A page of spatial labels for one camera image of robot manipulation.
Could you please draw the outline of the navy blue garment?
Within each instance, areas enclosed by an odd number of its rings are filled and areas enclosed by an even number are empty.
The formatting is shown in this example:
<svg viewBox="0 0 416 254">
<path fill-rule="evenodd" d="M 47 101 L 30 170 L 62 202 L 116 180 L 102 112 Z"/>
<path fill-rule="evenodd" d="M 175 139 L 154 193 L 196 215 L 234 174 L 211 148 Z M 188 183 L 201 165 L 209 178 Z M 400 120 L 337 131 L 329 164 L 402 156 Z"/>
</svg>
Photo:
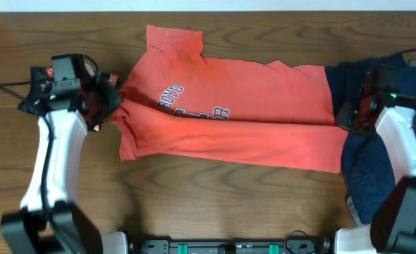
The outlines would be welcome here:
<svg viewBox="0 0 416 254">
<path fill-rule="evenodd" d="M 402 54 L 370 58 L 358 62 L 343 62 L 325 68 L 332 96 L 334 114 L 344 102 L 358 97 L 367 72 L 381 64 L 400 69 L 399 90 L 416 98 L 416 63 L 411 64 Z M 391 162 L 382 139 L 348 134 L 341 155 L 341 171 L 348 196 L 360 216 L 369 224 L 385 199 L 396 186 Z"/>
</svg>

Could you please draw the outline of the orange t-shirt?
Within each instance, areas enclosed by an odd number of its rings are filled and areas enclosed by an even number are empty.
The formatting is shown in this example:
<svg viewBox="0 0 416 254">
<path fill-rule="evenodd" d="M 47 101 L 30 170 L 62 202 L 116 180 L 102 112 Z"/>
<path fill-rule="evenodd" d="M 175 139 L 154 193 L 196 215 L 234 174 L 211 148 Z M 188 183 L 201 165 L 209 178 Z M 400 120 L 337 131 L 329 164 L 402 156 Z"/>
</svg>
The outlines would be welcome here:
<svg viewBox="0 0 416 254">
<path fill-rule="evenodd" d="M 203 34 L 146 27 L 111 119 L 122 160 L 165 153 L 339 172 L 346 132 L 322 66 L 205 58 Z"/>
</svg>

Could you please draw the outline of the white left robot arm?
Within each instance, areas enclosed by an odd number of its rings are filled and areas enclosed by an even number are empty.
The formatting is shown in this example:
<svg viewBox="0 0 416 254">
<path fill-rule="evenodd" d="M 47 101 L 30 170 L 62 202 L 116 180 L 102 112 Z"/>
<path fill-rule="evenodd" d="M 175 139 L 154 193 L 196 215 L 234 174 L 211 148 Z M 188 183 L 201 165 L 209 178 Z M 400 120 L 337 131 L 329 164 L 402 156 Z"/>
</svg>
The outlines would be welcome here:
<svg viewBox="0 0 416 254">
<path fill-rule="evenodd" d="M 19 210 L 1 218 L 12 253 L 128 253 L 125 233 L 102 234 L 77 204 L 84 139 L 121 102 L 116 77 L 88 55 L 57 55 L 50 68 L 32 68 L 18 109 L 37 116 L 39 147 Z"/>
</svg>

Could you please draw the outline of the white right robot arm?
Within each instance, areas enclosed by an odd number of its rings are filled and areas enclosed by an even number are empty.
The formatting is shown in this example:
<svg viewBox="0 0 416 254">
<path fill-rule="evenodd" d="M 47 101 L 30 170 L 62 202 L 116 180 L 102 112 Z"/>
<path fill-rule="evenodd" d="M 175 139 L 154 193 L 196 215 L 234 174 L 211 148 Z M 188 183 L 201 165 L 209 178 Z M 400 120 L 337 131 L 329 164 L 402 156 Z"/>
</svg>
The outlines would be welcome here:
<svg viewBox="0 0 416 254">
<path fill-rule="evenodd" d="M 400 93 L 398 80 L 394 66 L 370 70 L 360 101 L 336 117 L 350 133 L 383 140 L 396 187 L 371 224 L 336 232 L 335 253 L 416 253 L 416 99 Z"/>
</svg>

